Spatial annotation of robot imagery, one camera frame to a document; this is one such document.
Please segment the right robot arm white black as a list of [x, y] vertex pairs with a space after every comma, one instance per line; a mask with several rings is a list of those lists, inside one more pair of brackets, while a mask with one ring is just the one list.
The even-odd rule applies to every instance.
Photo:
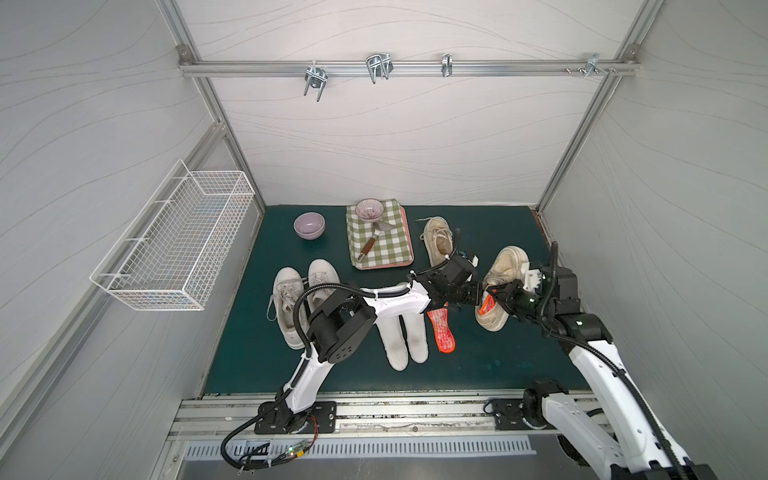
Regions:
[[522, 420], [532, 429], [553, 427], [562, 448], [602, 479], [713, 479], [653, 413], [600, 318], [586, 313], [576, 275], [565, 267], [529, 270], [512, 280], [490, 278], [485, 291], [509, 316], [529, 321], [561, 346], [587, 381], [611, 429], [581, 410], [556, 381], [537, 381], [523, 394]]

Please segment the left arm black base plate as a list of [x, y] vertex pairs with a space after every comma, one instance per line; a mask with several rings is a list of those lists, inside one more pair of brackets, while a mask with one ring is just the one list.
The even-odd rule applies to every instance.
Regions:
[[310, 434], [333, 433], [336, 427], [337, 403], [317, 401], [311, 408], [299, 413], [293, 412], [285, 401], [264, 402], [259, 406], [259, 419], [254, 424], [254, 433], [266, 434]]

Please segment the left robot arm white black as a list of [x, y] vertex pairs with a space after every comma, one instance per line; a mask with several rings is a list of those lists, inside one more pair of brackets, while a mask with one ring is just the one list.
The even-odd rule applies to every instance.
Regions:
[[308, 412], [333, 366], [358, 349], [378, 320], [424, 314], [447, 304], [478, 305], [477, 265], [476, 256], [455, 251], [437, 266], [410, 272], [408, 281], [396, 286], [365, 289], [331, 282], [306, 289], [292, 312], [304, 353], [276, 397], [276, 409], [289, 416]]

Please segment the red patterned insole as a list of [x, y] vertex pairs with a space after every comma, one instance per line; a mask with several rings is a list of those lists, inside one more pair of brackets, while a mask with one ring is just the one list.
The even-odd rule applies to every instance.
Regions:
[[478, 319], [491, 318], [494, 315], [494, 309], [496, 308], [496, 301], [492, 295], [488, 292], [484, 292], [480, 305], [476, 309], [476, 316]]
[[433, 327], [438, 350], [444, 354], [452, 353], [456, 348], [456, 341], [449, 325], [448, 308], [431, 310], [427, 316]]

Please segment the white sneaker with laces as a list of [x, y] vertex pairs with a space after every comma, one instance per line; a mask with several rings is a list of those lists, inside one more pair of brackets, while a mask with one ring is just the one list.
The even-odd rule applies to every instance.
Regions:
[[299, 272], [291, 267], [284, 267], [276, 274], [267, 307], [267, 318], [277, 323], [286, 344], [293, 350], [303, 348], [303, 342], [293, 322], [296, 302], [303, 292], [303, 279]]

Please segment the white insole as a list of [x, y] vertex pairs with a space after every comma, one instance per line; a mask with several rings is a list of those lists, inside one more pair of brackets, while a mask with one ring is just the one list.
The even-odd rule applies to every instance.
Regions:
[[381, 317], [376, 321], [390, 366], [398, 372], [407, 368], [409, 352], [398, 317]]
[[426, 323], [424, 315], [406, 314], [403, 316], [406, 327], [406, 341], [410, 357], [419, 364], [423, 364], [429, 357], [429, 349], [426, 336]]

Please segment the beige sneaker one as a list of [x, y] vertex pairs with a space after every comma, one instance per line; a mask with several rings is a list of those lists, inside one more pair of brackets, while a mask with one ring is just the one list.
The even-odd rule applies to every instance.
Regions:
[[[526, 270], [528, 270], [529, 266], [529, 257], [522, 248], [518, 246], [504, 247], [497, 254], [494, 262], [490, 267], [490, 270], [483, 279], [483, 293], [488, 292], [489, 287], [500, 287], [501, 290], [504, 290], [513, 281], [522, 280], [524, 273]], [[477, 306], [475, 309], [475, 318], [478, 324], [485, 330], [490, 332], [497, 332], [505, 325], [509, 314], [496, 300], [496, 297], [494, 295], [492, 296], [496, 301], [494, 315], [491, 318], [478, 319], [476, 316], [476, 309], [478, 308]]]
[[429, 264], [436, 267], [446, 261], [454, 251], [453, 231], [440, 216], [422, 218], [425, 223], [420, 236], [427, 250]]

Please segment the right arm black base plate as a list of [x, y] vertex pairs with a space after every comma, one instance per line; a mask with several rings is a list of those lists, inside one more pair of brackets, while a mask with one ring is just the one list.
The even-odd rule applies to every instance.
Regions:
[[522, 399], [489, 399], [483, 405], [483, 413], [489, 415], [497, 431], [544, 430], [545, 425], [535, 425], [524, 416]]

